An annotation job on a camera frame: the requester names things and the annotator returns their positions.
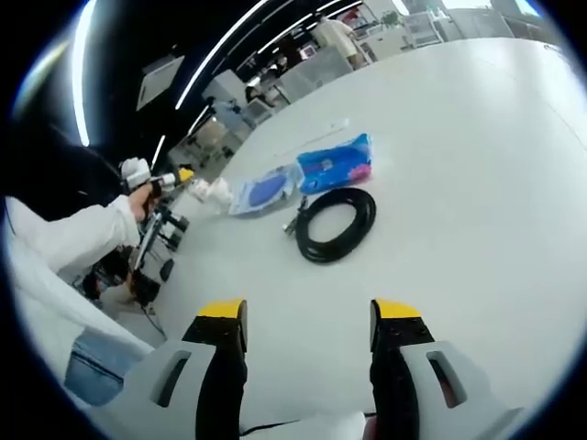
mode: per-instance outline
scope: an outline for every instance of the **cable connector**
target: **cable connector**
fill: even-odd
[[[293,218],[293,220],[288,225],[283,225],[283,232],[288,236],[291,236],[294,231],[295,227],[297,226],[297,220],[300,217],[300,214],[305,211],[308,207],[308,198],[307,196],[302,197],[302,202],[300,203],[300,207],[297,208],[297,214]]]

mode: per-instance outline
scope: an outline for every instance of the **black cable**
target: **black cable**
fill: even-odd
[[[156,330],[157,330],[159,333],[161,333],[161,335],[162,335],[162,336],[165,338],[165,340],[167,340],[167,335],[165,335],[165,332],[163,332],[163,329],[162,329],[161,327],[159,327],[158,325],[156,325],[156,324],[153,322],[153,320],[152,320],[152,319],[150,319],[150,316],[149,316],[149,314],[147,313],[147,310],[145,310],[145,308],[144,308],[142,305],[140,306],[140,310],[142,310],[142,311],[143,311],[143,313],[145,314],[145,316],[147,316],[147,319],[149,320],[149,322],[151,323],[151,325],[152,325],[153,327],[155,327],[155,329],[156,329]]]
[[[327,242],[310,238],[308,225],[324,209],[349,204],[357,211],[355,219],[342,234]],[[368,192],[359,188],[339,188],[316,199],[300,211],[295,225],[295,239],[302,255],[314,263],[330,263],[346,257],[367,235],[375,221],[377,206]]]

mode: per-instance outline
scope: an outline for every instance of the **blue package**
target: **blue package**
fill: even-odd
[[[334,148],[302,153],[297,162],[304,174],[303,194],[358,182],[371,175],[371,137],[363,133]]]

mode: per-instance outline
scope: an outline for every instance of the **white sleeve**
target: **white sleeve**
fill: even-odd
[[[311,30],[310,34],[312,34],[312,36],[314,37],[314,39],[316,40],[316,42],[318,43],[318,46],[320,46],[320,48],[323,49],[326,46],[328,46],[328,41],[324,37],[324,34],[322,33],[321,25],[318,25],[318,26],[316,26],[316,28],[314,30]]]
[[[107,207],[90,206],[54,222],[43,220],[17,199],[8,199],[7,205],[15,234],[55,272],[89,267],[117,246],[137,246],[140,241],[124,195]]]
[[[346,36],[352,35],[355,31],[352,30],[352,27],[350,27],[349,25],[347,25],[346,23],[343,23],[340,20],[333,20],[335,25],[338,27],[338,29],[340,29]]]

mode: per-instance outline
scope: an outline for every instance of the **ceiling light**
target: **ceiling light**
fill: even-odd
[[[159,151],[161,151],[161,147],[163,146],[163,141],[165,140],[165,135],[161,136],[159,139],[159,145],[157,146],[157,151],[155,151],[155,156],[153,156],[153,162],[150,163],[150,168],[153,169],[155,166],[155,162],[157,161],[157,157],[159,156]]]
[[[240,68],[241,68],[242,66],[244,66],[244,65],[245,65],[247,62],[249,62],[249,60],[250,60],[251,58],[253,58],[253,57],[254,57],[256,54],[257,54],[257,52],[253,52],[253,53],[251,53],[251,54],[250,54],[250,55],[249,55],[247,58],[245,58],[245,60],[244,60],[244,61],[242,61],[242,62],[241,62],[239,65],[238,65],[238,67],[237,67],[237,71],[239,71],[239,70],[240,70]]]
[[[62,41],[61,43],[55,42],[37,58],[18,89],[17,99],[15,100],[15,106],[13,109],[15,115],[19,114],[27,107],[30,99],[39,91],[39,87],[47,79],[51,70],[55,67],[55,64],[61,55],[63,55],[68,45],[68,40]]]
[[[85,53],[85,41],[90,30],[94,7],[95,0],[90,0],[83,7],[80,21],[75,29],[72,54],[73,112],[75,113],[75,123],[77,131],[80,133],[80,140],[85,147],[90,145],[90,138],[88,137],[88,128],[85,124],[85,114],[83,113],[83,54]]]
[[[183,104],[183,101],[185,101],[185,97],[187,96],[188,93],[190,93],[190,90],[192,90],[192,87],[194,86],[195,80],[197,80],[198,77],[202,74],[202,71],[205,69],[205,66],[208,65],[208,63],[210,62],[210,60],[212,60],[212,57],[214,57],[216,55],[216,53],[220,50],[220,48],[222,48],[222,46],[224,46],[224,44],[232,36],[232,34],[234,34],[253,14],[255,14],[263,6],[265,6],[265,4],[267,2],[269,2],[269,1],[270,0],[260,0],[254,7],[252,7],[251,9],[249,9],[249,11],[247,11],[247,13],[244,16],[242,16],[237,21],[237,23],[235,23],[234,25],[232,25],[232,27],[217,42],[217,44],[212,48],[212,50],[210,50],[210,52],[205,56],[204,60],[200,63],[200,65],[198,66],[198,68],[195,70],[194,76],[192,76],[192,79],[190,80],[190,82],[187,83],[187,86],[185,87],[185,90],[183,90],[183,93],[180,96],[179,101],[175,105],[175,110],[179,110],[180,109],[180,107]]]
[[[200,122],[200,119],[202,119],[205,115],[205,112],[208,111],[208,108],[210,108],[210,105],[207,105],[206,107],[204,107],[204,110],[202,110],[202,113],[200,113],[200,115],[195,119],[194,123],[192,124],[192,126],[190,126],[190,129],[187,132],[187,136],[190,136],[192,134],[192,132],[194,131],[195,126],[198,125],[198,122]]]
[[[333,12],[333,13],[331,13],[331,14],[328,14],[328,15],[327,15],[327,17],[328,17],[328,18],[335,17],[335,16],[337,16],[338,14],[342,14],[342,13],[343,13],[343,12],[345,12],[347,9],[351,9],[351,8],[353,8],[353,7],[355,7],[355,6],[362,5],[362,3],[363,3],[363,2],[362,2],[362,0],[360,0],[359,2],[351,3],[350,5],[346,5],[345,7],[341,7],[339,10],[337,10],[337,11],[334,11],[334,12]]]
[[[274,39],[272,39],[269,43],[267,43],[265,46],[263,46],[262,48],[260,48],[257,53],[262,53],[264,52],[271,44],[273,44],[275,41],[282,39],[285,34],[287,34],[288,32],[290,32],[292,29],[297,28],[298,26],[300,26],[302,23],[304,23],[308,18],[310,18],[313,14],[308,14],[307,16],[303,16],[302,18],[300,18],[299,20],[297,20],[295,23],[293,23],[291,26],[289,26],[287,29],[284,29],[282,32],[279,33],[279,35],[277,35]]]
[[[281,6],[276,7],[273,12],[271,12],[268,16],[266,16],[265,18],[263,18],[260,22],[261,23],[265,23],[267,20],[269,20],[271,17],[273,17],[275,14],[277,14],[279,11],[281,11],[282,9],[284,9],[286,6],[288,6],[293,0],[289,0],[287,2],[284,2]]]
[[[247,39],[249,37],[250,34],[252,34],[255,30],[257,30],[257,28],[259,27],[259,25],[255,25],[253,27],[253,29],[251,29],[249,32],[247,32],[245,34],[245,36],[243,38],[241,38],[233,47],[232,49],[230,49],[227,53],[227,56],[229,56],[232,52],[234,52],[238,46],[240,46],[240,43],[242,43],[245,39]]]
[[[332,5],[335,5],[338,2],[341,2],[342,0],[333,0],[330,3],[326,3],[324,6],[320,6],[316,12],[320,12],[320,11],[324,11],[327,7],[331,7]]]

